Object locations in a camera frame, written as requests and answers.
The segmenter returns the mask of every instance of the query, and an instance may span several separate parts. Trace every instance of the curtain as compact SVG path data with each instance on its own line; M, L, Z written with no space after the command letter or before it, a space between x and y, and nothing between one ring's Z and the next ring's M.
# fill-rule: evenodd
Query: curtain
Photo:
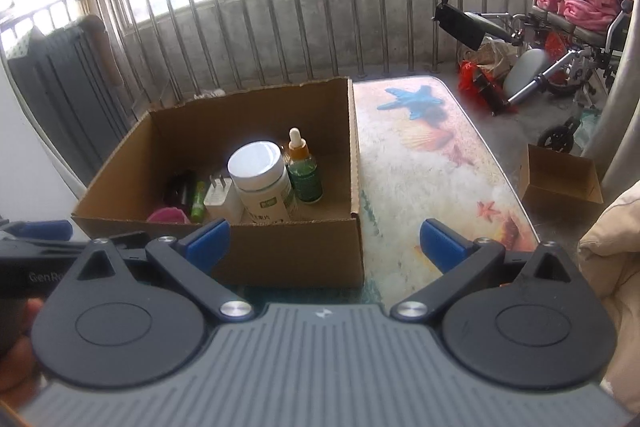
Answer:
M595 133L582 152L596 165L611 203L640 179L640 0L636 0L616 80Z

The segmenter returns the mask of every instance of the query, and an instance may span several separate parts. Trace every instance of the pink cloth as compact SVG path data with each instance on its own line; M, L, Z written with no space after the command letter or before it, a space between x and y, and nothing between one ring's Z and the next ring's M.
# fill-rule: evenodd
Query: pink cloth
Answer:
M162 207L147 219L147 223L184 223L189 225L191 222L187 215L176 207Z
M536 4L593 32L605 32L620 12L618 0L537 0Z

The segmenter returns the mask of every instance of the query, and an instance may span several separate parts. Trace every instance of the wheelchair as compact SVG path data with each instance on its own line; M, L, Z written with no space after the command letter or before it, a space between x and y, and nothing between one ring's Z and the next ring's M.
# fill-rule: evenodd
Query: wheelchair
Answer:
M433 20L441 29L467 47L478 50L485 37L503 40L521 51L502 87L502 108L524 102L537 91L549 91L556 96L575 95L571 116L563 124L545 130L538 145L561 152L570 152L574 145L574 133L580 124L584 108L597 111L591 97L596 92L594 80L600 81L597 70L604 71L602 92L606 95L614 80L620 55L625 46L634 2L624 0L620 13L606 32L592 32L575 26L564 17L548 12L532 0L527 14L475 14L462 12L441 0ZM492 21L501 20L504 26ZM549 32L562 33L568 43L566 53L553 61L544 49L545 36ZM556 74L563 72L562 81Z

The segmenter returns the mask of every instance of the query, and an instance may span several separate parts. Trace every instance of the pink blanket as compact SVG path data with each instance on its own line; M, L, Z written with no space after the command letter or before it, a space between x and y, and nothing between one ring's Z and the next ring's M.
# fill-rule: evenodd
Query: pink blanket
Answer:
M593 32L606 31L620 12L618 0L537 0L537 5Z

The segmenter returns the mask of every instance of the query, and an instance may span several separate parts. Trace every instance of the concrete wall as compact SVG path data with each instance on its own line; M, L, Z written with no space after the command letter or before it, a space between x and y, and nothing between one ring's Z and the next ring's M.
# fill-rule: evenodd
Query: concrete wall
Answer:
M305 64L293 0L273 1L287 70L291 73L290 78L293 82L304 81L306 80ZM391 69L395 74L406 73L408 55L406 0L385 1ZM301 2L314 77L325 78L332 74L332 69L322 0L301 0ZM457 0L450 0L450 3L457 4ZM366 74L375 74L382 71L379 2L378 0L357 0L357 4ZM247 5L264 75L268 83L279 84L282 82L282 76L266 0L247 0ZM338 70L340 74L356 76L356 52L350 0L330 0L330 6ZM256 86L258 76L242 17L241 4L239 0L221 0L221 7L243 86ZM429 70L433 43L431 23L433 1L414 0L413 8L415 69ZM465 0L464 8L479 12L481 0ZM512 14L522 13L523 8L524 0L509 0L508 9ZM503 12L504 9L504 0L488 0L489 12ZM214 7L211 3L202 3L198 13L222 88L232 91L236 88ZM212 88L209 70L190 10L188 8L178 10L177 20L199 85L203 88ZM188 94L193 91L193 88L168 16L159 18L159 28L180 87L185 94ZM168 74L159 52L158 42L148 22L141 24L141 34L145 49L152 59L154 81L151 81L142 63L140 49L132 33L129 33L126 43L132 50L133 57L136 58L136 69L145 76L145 84L152 84L151 89L157 91L160 86L168 82ZM441 62L453 60L455 50L455 41L449 35L439 31L439 60Z

